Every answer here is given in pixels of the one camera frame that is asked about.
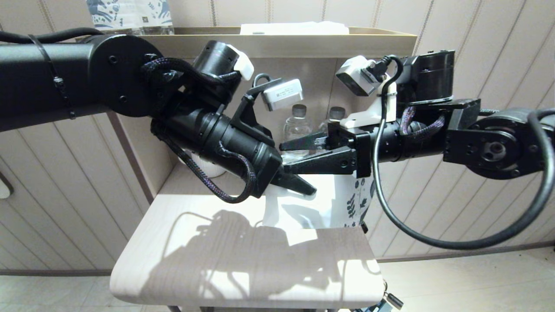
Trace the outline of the white ribbed mug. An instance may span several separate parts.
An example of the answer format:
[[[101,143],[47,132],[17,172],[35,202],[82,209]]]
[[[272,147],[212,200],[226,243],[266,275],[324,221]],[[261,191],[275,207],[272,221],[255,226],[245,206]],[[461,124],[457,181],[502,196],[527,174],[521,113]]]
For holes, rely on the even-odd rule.
[[[226,170],[221,166],[212,164],[212,162],[208,162],[196,154],[191,154],[190,158],[209,179],[216,178],[226,173]]]

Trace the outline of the clear water bottle grey cap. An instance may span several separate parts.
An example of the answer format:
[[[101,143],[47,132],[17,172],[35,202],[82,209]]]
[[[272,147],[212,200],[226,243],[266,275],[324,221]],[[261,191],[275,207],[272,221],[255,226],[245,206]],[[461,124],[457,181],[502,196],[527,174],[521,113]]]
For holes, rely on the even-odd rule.
[[[311,121],[307,119],[307,107],[303,104],[292,106],[292,115],[287,118],[284,124],[284,141],[295,140],[307,136],[313,130]],[[310,150],[283,151],[285,163],[302,159],[310,154]]]
[[[327,117],[324,121],[322,121],[322,123],[325,124],[328,122],[338,122],[344,119],[345,116],[346,116],[345,108],[339,107],[339,106],[333,106],[329,109]]]

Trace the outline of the white floral zip pouch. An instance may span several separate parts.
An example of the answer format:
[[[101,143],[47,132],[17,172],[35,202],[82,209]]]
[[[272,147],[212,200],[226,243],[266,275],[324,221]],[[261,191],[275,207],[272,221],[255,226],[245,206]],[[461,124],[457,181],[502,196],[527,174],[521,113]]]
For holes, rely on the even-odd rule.
[[[284,230],[353,228],[364,219],[375,193],[373,176],[301,175],[316,188],[305,195],[270,185],[265,192],[262,225]]]

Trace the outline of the floral pouches on top shelf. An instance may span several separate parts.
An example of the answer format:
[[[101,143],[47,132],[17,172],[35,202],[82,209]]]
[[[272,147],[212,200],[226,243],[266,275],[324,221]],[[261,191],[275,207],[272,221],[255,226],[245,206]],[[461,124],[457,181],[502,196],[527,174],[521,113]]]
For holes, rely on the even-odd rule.
[[[140,32],[136,0],[85,0],[92,22],[104,33]]]

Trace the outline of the water bottle blue patterned label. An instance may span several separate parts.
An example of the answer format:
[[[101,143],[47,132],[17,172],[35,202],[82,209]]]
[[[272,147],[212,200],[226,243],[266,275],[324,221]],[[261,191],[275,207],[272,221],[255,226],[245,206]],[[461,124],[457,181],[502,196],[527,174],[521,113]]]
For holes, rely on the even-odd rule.
[[[168,0],[137,0],[145,35],[173,35],[174,25]]]

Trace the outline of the white blue packet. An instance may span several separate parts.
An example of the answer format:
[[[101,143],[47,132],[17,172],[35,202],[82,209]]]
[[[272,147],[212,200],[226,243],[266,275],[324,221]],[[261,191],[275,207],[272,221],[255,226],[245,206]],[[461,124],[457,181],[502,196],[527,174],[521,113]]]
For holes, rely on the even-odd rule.
[[[241,35],[267,35],[267,36],[330,36],[347,35],[349,28],[345,24],[330,21],[303,22],[303,23],[251,23],[242,24]]]

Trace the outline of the beige wooden shelf unit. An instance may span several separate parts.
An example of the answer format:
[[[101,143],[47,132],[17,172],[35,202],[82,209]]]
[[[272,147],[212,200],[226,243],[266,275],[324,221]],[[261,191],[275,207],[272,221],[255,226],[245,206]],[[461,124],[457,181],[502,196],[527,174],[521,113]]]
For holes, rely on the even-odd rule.
[[[237,27],[184,28],[144,36],[164,56],[193,59],[208,41],[222,41],[266,61],[299,63],[297,74],[317,95],[331,95],[332,69],[356,55],[410,55],[414,34],[349,28],[346,35],[242,35]],[[359,228],[269,226],[278,208],[269,197],[227,204],[184,165],[168,175],[110,278],[117,299],[145,306],[200,306],[226,311],[301,311],[372,306],[384,285]]]

